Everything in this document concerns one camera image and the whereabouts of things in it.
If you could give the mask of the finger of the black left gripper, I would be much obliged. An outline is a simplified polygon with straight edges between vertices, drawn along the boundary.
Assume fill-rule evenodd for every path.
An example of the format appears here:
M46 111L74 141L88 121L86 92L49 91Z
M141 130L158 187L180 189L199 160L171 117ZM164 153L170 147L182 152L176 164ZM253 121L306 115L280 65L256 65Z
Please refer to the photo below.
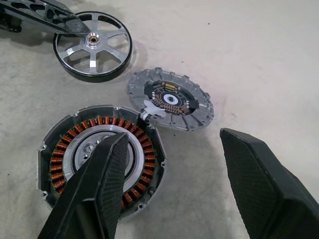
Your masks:
M26 14L32 16L46 16L49 10L56 11L63 15L72 15L71 10L57 0L26 0Z
M26 2L0 2L0 12L17 17L24 21L43 27L58 34L87 34L89 28L76 15L63 15L49 10L46 16L32 16L26 14Z

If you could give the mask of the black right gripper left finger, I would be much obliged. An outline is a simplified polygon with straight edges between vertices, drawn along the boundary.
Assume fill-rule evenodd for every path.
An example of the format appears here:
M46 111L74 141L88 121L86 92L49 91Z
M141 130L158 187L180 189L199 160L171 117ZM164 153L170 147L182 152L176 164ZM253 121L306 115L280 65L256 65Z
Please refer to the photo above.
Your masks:
M128 134L99 143L68 180L37 239L114 239L119 220Z

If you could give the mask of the motor stator housing copper coils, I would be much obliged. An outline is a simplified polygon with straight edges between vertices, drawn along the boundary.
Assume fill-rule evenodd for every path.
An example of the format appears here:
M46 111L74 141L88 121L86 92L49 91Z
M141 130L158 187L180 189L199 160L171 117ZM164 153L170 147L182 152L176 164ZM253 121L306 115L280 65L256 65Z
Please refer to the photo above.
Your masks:
M53 208L66 183L105 138L126 133L127 158L120 218L145 209L165 176L166 153L159 131L126 107L96 105L67 115L44 137L37 153L37 183Z

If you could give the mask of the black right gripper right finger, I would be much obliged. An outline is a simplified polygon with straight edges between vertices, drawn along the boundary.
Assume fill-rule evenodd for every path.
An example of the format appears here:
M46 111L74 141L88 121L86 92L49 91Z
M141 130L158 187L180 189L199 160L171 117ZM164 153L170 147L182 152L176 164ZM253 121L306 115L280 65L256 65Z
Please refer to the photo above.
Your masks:
M231 189L250 239L319 239L319 203L267 144L220 130Z

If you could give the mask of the spoked silver rotor black rim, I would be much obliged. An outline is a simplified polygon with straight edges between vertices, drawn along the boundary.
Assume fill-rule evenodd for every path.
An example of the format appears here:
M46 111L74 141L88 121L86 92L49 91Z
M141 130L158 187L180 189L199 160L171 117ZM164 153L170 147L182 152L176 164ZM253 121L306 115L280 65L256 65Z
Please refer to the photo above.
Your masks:
M58 45L62 34L55 34L53 38L53 50L61 66L72 77L90 83L101 83L110 81L120 76L129 66L133 53L132 37L126 26L117 18L98 11L83 11L76 14L83 22L92 21L90 32L81 36L79 43L66 50L59 51ZM128 52L121 53L109 45L109 39L123 36L128 41ZM75 69L65 60L74 53L83 50L90 54L89 72ZM112 70L98 72L97 55L101 52L109 53L119 61L119 64Z

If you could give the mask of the grey motor cover circuit board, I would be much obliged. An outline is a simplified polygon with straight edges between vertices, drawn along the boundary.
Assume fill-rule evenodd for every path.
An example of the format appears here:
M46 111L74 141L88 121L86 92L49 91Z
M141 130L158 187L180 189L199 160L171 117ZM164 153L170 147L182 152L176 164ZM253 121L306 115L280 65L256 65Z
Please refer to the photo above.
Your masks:
M194 131L214 118L209 93L188 76L160 67L135 72L128 81L128 95L140 118L156 126Z

